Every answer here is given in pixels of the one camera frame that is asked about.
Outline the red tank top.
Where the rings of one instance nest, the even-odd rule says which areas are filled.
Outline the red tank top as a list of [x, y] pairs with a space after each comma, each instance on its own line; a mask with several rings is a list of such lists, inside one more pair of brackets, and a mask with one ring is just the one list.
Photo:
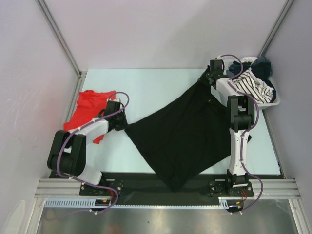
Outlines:
[[116, 91], [95, 92], [86, 90], [79, 92], [76, 110], [71, 119], [63, 124], [65, 131], [76, 129], [90, 122], [102, 110], [106, 110], [107, 100], [116, 98]]

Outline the black tank top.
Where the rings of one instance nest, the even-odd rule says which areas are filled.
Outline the black tank top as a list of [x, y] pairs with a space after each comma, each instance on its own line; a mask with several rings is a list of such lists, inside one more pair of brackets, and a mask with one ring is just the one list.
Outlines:
[[173, 192], [231, 154], [226, 108], [199, 81], [125, 132]]

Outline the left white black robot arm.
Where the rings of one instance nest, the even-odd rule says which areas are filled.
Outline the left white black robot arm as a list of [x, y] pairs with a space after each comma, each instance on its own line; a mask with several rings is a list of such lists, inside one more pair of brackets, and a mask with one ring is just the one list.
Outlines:
[[106, 108], [86, 124], [75, 129], [56, 132], [47, 167], [56, 171], [59, 176], [74, 176], [81, 181], [91, 184], [91, 190], [97, 195], [104, 194], [108, 183], [104, 180], [104, 173], [87, 163], [91, 154], [87, 146], [98, 136], [115, 130], [120, 131], [128, 127], [124, 105], [120, 99], [108, 100]]

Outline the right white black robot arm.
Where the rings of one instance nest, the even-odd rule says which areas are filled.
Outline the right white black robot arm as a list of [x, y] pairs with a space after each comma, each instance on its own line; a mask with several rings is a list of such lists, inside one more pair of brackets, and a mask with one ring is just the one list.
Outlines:
[[209, 182], [210, 196], [247, 196], [252, 191], [246, 168], [249, 131], [255, 121], [255, 104], [251, 97], [235, 88], [224, 73], [224, 61], [210, 60], [200, 81], [219, 91], [227, 99], [226, 118], [231, 135], [230, 163], [224, 181]]

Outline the striped white black garment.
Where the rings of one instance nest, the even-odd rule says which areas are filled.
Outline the striped white black garment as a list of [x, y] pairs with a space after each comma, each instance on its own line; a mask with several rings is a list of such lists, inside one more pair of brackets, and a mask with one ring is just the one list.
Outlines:
[[272, 101], [274, 88], [257, 78], [251, 68], [233, 79], [232, 82], [239, 91], [253, 96], [258, 104], [270, 103]]

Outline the white garment in basket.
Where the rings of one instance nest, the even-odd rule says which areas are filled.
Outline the white garment in basket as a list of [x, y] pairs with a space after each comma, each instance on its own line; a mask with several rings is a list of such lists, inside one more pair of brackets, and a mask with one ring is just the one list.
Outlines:
[[243, 57], [241, 59], [242, 63], [250, 63], [253, 64], [256, 60], [258, 59], [258, 57]]

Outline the white laundry basket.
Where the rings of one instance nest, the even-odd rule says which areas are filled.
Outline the white laundry basket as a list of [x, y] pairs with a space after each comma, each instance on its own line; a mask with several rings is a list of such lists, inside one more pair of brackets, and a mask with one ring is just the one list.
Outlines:
[[[226, 59], [224, 60], [224, 74], [226, 74], [226, 71], [228, 70], [229, 66], [234, 62], [234, 61], [238, 61], [234, 58], [232, 59]], [[231, 78], [237, 78], [239, 77], [242, 73], [243, 73], [243, 65], [242, 65], [242, 62], [241, 60], [238, 61], [240, 64], [241, 64], [241, 72]], [[259, 108], [260, 109], [266, 109], [268, 107], [271, 107], [271, 106], [276, 106], [280, 103], [280, 100], [279, 100], [279, 97], [278, 97], [278, 94], [277, 94], [277, 89], [275, 88], [274, 84], [273, 84], [273, 80], [270, 76], [270, 78], [268, 80], [263, 80], [268, 86], [274, 88], [274, 94], [273, 94], [273, 98], [272, 98], [272, 101], [270, 103], [265, 103], [265, 104], [258, 104]]]

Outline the blue denim garment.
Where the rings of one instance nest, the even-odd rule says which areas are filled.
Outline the blue denim garment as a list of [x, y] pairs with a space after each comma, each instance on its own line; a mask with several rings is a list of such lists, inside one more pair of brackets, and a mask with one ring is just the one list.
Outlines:
[[[251, 68], [253, 74], [261, 80], [268, 80], [270, 76], [273, 74], [271, 62], [265, 57], [260, 56], [253, 63], [242, 63], [243, 72]], [[231, 78], [241, 72], [241, 64], [238, 61], [234, 61], [226, 71], [226, 74]]]

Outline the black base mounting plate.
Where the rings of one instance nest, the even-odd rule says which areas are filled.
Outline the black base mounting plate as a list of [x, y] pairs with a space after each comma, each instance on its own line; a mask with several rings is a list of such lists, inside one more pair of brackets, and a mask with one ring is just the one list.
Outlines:
[[217, 197], [229, 196], [210, 196], [209, 182], [224, 181], [226, 174], [199, 174], [188, 180], [180, 189], [172, 190], [155, 174], [148, 173], [106, 173], [105, 185], [116, 190], [116, 194], [104, 189], [102, 186], [96, 188], [90, 185], [82, 185], [80, 182], [72, 179], [78, 188], [73, 193], [81, 197], [108, 198], [122, 203], [129, 204], [137, 202], [139, 204], [156, 202], [173, 204], [203, 204], [211, 202]]

